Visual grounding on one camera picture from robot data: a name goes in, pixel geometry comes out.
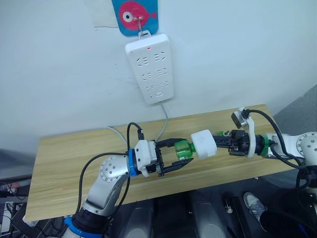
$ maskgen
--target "wooden table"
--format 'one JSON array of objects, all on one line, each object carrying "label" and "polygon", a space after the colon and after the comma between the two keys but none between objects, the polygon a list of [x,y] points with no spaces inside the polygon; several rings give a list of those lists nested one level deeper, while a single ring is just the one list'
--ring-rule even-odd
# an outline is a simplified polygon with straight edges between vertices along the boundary
[{"label": "wooden table", "polygon": [[[269,113],[265,105],[249,107]],[[231,113],[226,110],[170,119],[161,139],[186,138],[190,134],[209,129],[212,134],[235,129]],[[262,116],[252,114],[256,133],[273,132]],[[140,123],[147,140],[154,139],[161,130],[163,121]],[[124,135],[126,126],[117,127]],[[131,146],[137,142],[136,130],[131,127]],[[27,203],[26,221],[41,220],[73,214],[78,197],[79,175],[86,162],[103,152],[125,152],[126,145],[109,129],[85,131],[40,140]],[[177,160],[174,149],[163,148],[165,166]],[[103,158],[87,168],[83,182],[83,200],[93,182]],[[242,179],[273,174],[291,169],[280,161],[229,156],[227,149],[218,149],[217,156],[194,160],[180,170],[159,178],[156,173],[148,178],[142,175],[131,178],[130,188],[124,203],[189,191],[197,188],[227,183]]]}]

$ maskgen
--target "metal hook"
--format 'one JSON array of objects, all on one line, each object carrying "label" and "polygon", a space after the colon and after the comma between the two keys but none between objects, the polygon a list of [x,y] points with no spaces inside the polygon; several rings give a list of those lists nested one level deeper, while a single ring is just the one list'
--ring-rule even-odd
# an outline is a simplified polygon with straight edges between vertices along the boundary
[{"label": "metal hook", "polygon": [[141,20],[142,19],[143,19],[143,17],[141,17],[141,16],[138,17],[138,24],[139,24],[139,30],[140,30],[141,36],[143,36],[143,31],[142,31],[142,27],[141,27]]}]

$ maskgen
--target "shoe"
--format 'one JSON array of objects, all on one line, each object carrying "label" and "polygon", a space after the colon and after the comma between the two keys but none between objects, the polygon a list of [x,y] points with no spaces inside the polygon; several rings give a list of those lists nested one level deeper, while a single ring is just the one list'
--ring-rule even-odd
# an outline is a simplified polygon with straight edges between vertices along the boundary
[{"label": "shoe", "polygon": [[243,194],[243,200],[250,212],[260,222],[260,216],[267,210],[267,208],[264,207],[260,200],[250,192]]}]

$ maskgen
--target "white cap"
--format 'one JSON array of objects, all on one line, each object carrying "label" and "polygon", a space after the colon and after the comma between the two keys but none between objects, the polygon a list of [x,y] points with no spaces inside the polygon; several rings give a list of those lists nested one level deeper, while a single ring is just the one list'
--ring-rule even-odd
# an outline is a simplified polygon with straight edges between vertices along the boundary
[{"label": "white cap", "polygon": [[205,159],[217,153],[217,145],[209,130],[191,134],[193,144],[199,159]]}]

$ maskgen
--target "electrical outlet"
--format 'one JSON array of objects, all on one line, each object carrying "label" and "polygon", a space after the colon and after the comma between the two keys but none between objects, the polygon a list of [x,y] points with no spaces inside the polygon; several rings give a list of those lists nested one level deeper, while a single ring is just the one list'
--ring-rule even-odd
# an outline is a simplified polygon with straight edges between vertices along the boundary
[{"label": "electrical outlet", "polygon": [[166,34],[129,43],[125,51],[147,104],[174,96],[171,51]]}]

